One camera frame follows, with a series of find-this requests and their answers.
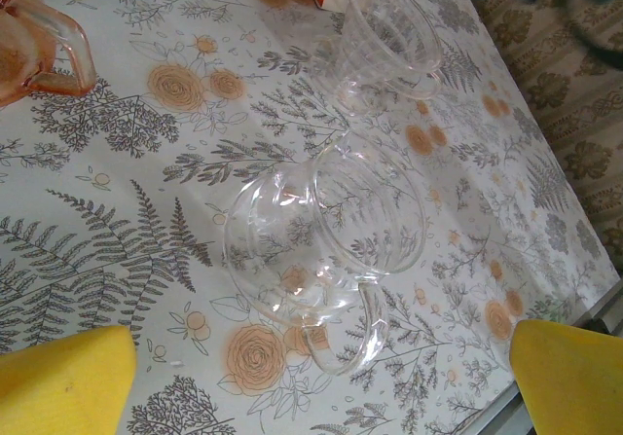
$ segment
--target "glass rim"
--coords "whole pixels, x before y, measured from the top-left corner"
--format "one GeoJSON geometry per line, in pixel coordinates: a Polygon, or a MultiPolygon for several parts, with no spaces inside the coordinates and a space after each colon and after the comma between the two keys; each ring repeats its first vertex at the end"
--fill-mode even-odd
{"type": "MultiPolygon", "coordinates": [[[[405,263],[405,265],[400,266],[401,261],[398,261],[397,266],[399,266],[400,268],[388,269],[388,270],[379,270],[371,265],[365,264],[364,262],[359,260],[357,257],[355,257],[349,248],[342,245],[342,243],[333,234],[333,229],[329,226],[327,220],[320,212],[320,203],[319,203],[317,184],[316,184],[317,182],[316,174],[318,173],[317,168],[322,162],[322,160],[324,159],[323,156],[326,153],[328,153],[329,151],[336,151],[335,143],[332,143],[330,146],[327,146],[326,148],[324,148],[322,152],[320,152],[320,154],[316,158],[313,159],[313,164],[311,165],[311,184],[310,185],[311,185],[311,196],[313,197],[313,200],[314,200],[313,214],[314,214],[314,217],[318,220],[318,223],[320,225],[320,228],[321,228],[320,235],[323,236],[325,240],[328,240],[328,243],[333,245],[340,252],[341,256],[344,259],[346,259],[351,264],[357,266],[357,268],[361,272],[363,272],[364,276],[366,273],[370,273],[370,272],[378,276],[385,276],[388,274],[396,274],[400,272],[405,272],[420,259],[421,254],[424,250],[424,245],[426,243],[427,226],[426,226],[425,213],[424,213],[423,203],[421,202],[420,193],[418,192],[418,189],[416,188],[416,186],[411,182],[411,179],[409,178],[407,173],[402,169],[402,167],[400,167],[393,160],[393,158],[391,158],[385,151],[381,149],[381,147],[379,147],[373,141],[371,141],[370,139],[366,138],[365,136],[361,135],[360,133],[357,133],[356,131],[352,129],[349,129],[347,130],[347,132],[342,134],[340,139],[346,138],[346,137],[353,137],[353,136],[355,138],[358,138],[360,141],[365,142],[366,145],[369,145],[370,147],[372,147],[372,149],[374,149],[375,152],[383,155],[389,161],[392,167],[400,174],[400,176],[404,177],[404,179],[409,184],[410,189],[413,191],[413,194],[415,195],[415,201],[418,205],[419,215],[421,217],[421,241],[420,241],[420,244],[418,245],[418,248],[414,250],[414,252],[411,255],[411,258],[409,259],[408,262],[405,263]]],[[[364,160],[366,164],[372,163],[370,162],[368,157],[363,156],[363,157],[360,157],[360,159],[364,160]]]]}
{"type": "MultiPolygon", "coordinates": [[[[429,68],[418,68],[418,67],[414,66],[413,64],[409,63],[407,60],[403,59],[399,54],[397,54],[394,51],[392,51],[381,39],[379,39],[379,37],[376,34],[374,34],[374,30],[370,27],[370,25],[368,24],[366,19],[363,17],[363,14],[361,13],[361,11],[359,9],[354,8],[354,15],[355,15],[355,17],[357,19],[357,22],[360,23],[360,24],[363,23],[363,28],[366,29],[368,32],[372,33],[370,36],[372,37],[372,40],[375,42],[375,44],[377,46],[379,46],[387,55],[389,55],[392,58],[392,60],[400,62],[400,65],[402,67],[405,67],[408,70],[411,70],[413,72],[418,72],[418,73],[428,73],[428,72],[431,72],[431,71],[435,71],[435,70],[439,69],[439,66],[441,65],[441,61],[443,60],[443,53],[442,53],[442,48],[441,48],[441,40],[439,39],[439,36],[435,32],[435,29],[433,28],[432,23],[430,22],[430,20],[426,16],[426,13],[421,8],[420,4],[418,2],[416,2],[416,0],[407,0],[407,1],[410,2],[411,4],[413,4],[415,9],[420,14],[421,19],[423,19],[424,22],[426,23],[426,26],[428,26],[428,29],[430,30],[430,33],[431,33],[432,38],[433,38],[433,41],[435,43],[435,47],[437,49],[438,57],[437,57],[437,60],[436,60],[436,62],[434,64],[434,66],[432,68],[430,68],[430,69],[429,68]]],[[[354,6],[356,0],[348,0],[348,2],[352,6],[354,6]]]]}

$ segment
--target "pink glass handle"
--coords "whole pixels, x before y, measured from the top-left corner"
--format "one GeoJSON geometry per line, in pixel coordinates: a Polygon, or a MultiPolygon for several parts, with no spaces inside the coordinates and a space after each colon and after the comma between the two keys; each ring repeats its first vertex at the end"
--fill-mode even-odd
{"type": "Polygon", "coordinates": [[[37,0],[11,0],[7,13],[44,30],[67,51],[74,76],[40,71],[26,86],[34,91],[83,95],[95,86],[97,76],[85,32],[72,18],[37,0]]]}
{"type": "Polygon", "coordinates": [[[383,291],[376,282],[363,281],[359,283],[359,294],[363,301],[366,331],[359,350],[348,362],[340,361],[333,353],[324,326],[303,327],[303,336],[311,357],[326,374],[343,375],[364,368],[383,350],[389,333],[387,302],[383,291]]]}

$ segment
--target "glass cup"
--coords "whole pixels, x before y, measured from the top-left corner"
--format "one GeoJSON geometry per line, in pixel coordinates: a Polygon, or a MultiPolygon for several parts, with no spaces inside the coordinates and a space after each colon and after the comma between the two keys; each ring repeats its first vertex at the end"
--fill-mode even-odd
{"type": "Polygon", "coordinates": [[[359,115],[382,105],[379,85],[432,97],[441,88],[441,60],[439,38],[415,0],[348,0],[342,36],[316,41],[310,76],[341,110],[359,115]]]}
{"type": "Polygon", "coordinates": [[[388,324],[379,281],[416,262],[425,226],[409,177],[349,131],[315,159],[246,185],[229,210],[224,254],[244,297],[270,319],[301,327],[317,365],[339,375],[382,350],[388,324]],[[326,324],[362,303],[365,338],[344,363],[326,324]]]}

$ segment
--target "beige patterned fabric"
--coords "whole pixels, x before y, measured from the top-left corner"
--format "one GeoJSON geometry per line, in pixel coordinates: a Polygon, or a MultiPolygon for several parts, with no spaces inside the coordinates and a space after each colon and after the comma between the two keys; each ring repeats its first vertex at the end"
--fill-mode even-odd
{"type": "MultiPolygon", "coordinates": [[[[488,0],[487,25],[614,265],[623,269],[623,72],[593,59],[553,0],[488,0]]],[[[623,0],[577,6],[590,36],[623,50],[623,0]]]]}

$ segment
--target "floral tablecloth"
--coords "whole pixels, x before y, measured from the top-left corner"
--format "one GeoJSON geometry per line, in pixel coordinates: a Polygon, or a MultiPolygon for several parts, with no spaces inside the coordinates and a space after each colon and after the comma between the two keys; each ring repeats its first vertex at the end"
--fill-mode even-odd
{"type": "MultiPolygon", "coordinates": [[[[469,0],[418,0],[443,91],[350,121],[306,78],[343,20],[311,0],[47,1],[99,78],[0,110],[0,352],[129,326],[120,433],[458,433],[512,382],[518,320],[571,322],[618,279],[469,0]],[[412,174],[428,239],[385,280],[381,357],[331,378],[237,295],[221,240],[244,183],[349,124],[412,174]]],[[[344,357],[359,314],[333,334],[344,357]]]]}

